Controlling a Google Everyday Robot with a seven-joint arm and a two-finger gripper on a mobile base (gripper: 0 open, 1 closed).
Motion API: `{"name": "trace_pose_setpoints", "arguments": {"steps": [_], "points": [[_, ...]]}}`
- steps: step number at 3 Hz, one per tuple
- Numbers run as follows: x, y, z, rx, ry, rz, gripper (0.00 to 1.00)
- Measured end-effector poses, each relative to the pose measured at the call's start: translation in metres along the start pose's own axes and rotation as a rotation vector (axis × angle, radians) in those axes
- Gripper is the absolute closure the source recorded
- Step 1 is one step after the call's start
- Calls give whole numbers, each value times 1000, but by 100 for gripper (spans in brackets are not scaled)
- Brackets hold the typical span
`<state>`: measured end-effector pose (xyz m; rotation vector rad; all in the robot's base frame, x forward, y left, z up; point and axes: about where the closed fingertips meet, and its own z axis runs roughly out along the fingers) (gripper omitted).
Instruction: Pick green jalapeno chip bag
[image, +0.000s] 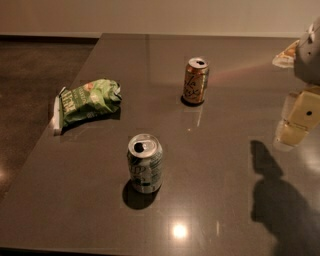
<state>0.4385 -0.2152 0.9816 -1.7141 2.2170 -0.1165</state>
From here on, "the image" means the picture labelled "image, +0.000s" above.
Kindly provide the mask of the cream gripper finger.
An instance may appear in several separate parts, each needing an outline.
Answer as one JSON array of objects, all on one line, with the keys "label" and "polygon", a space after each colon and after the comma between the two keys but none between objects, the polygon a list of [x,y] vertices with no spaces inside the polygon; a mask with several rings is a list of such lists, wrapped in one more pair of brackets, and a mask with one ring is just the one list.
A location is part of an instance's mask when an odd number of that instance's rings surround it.
[{"label": "cream gripper finger", "polygon": [[293,68],[298,45],[298,40],[290,44],[285,50],[273,58],[272,64],[280,68]]},{"label": "cream gripper finger", "polygon": [[291,91],[285,99],[273,145],[288,152],[298,146],[319,123],[320,87],[308,85],[301,91]]}]

